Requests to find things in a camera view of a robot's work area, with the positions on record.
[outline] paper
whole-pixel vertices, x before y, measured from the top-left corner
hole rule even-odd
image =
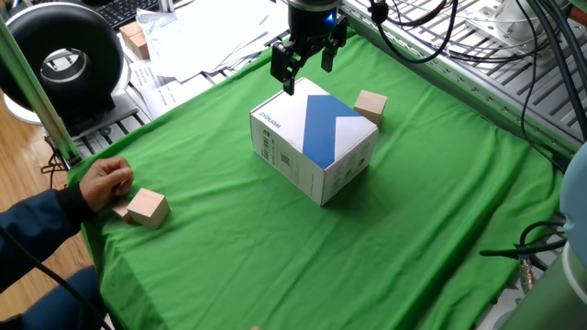
[[[184,83],[174,78],[158,76],[149,60],[133,63],[130,69],[130,81],[137,86],[153,119],[212,87],[212,83],[202,74]]]
[[[184,83],[266,49],[287,29],[287,5],[269,0],[194,0],[175,13],[139,10],[155,74]]]

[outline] person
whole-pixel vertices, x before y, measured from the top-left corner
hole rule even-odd
[[[0,214],[2,226],[18,243],[40,261],[48,258],[81,223],[91,220],[114,199],[128,193],[133,172],[124,158],[100,159],[79,184],[61,191],[48,190],[16,203]],[[34,267],[0,238],[0,293]],[[80,270],[68,282],[105,316],[98,275],[94,267]],[[57,287],[21,315],[0,321],[0,330],[92,330],[104,320],[86,310],[67,291]]]

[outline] wooden floor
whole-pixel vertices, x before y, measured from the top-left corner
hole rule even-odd
[[[12,117],[0,101],[0,212],[14,203],[50,188],[49,174],[41,174],[52,154],[40,126]],[[56,172],[54,188],[62,188],[66,174]],[[44,264],[67,278],[92,264],[81,235],[66,241]],[[0,320],[19,314],[55,287],[55,282],[34,269],[0,293]]]

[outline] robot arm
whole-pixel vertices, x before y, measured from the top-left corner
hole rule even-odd
[[[294,94],[297,72],[321,50],[322,69],[332,71],[338,48],[347,43],[345,16],[338,16],[342,0],[289,0],[289,25],[292,32],[286,43],[275,43],[271,55],[271,75],[283,83],[283,90]]]

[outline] wooden cube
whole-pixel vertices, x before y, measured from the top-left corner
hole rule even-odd
[[[132,43],[132,48],[130,50],[132,50],[135,55],[137,55],[141,60],[149,59],[149,47],[147,46],[147,39],[142,32],[130,37],[130,42]]]
[[[132,220],[153,229],[159,229],[170,212],[165,196],[141,188],[128,205]]]
[[[137,22],[132,22],[121,27],[120,35],[125,45],[141,60],[147,60],[149,58],[147,39]]]
[[[373,124],[379,125],[382,121],[383,110],[387,104],[387,96],[360,91],[355,103],[355,111],[369,119]]]
[[[130,222],[132,222],[132,217],[128,212],[128,204],[130,204],[129,201],[127,201],[126,199],[122,199],[120,200],[120,202],[116,204],[115,207],[112,208],[112,211],[114,211],[114,213],[118,215],[118,217],[122,221],[126,222],[127,224],[130,224]]]
[[[120,28],[120,36],[122,37],[122,41],[124,41],[125,45],[127,45],[129,49],[132,49],[132,42],[130,42],[130,37],[136,36],[139,33],[143,33],[143,30],[140,28],[140,25],[137,22],[126,24]]]

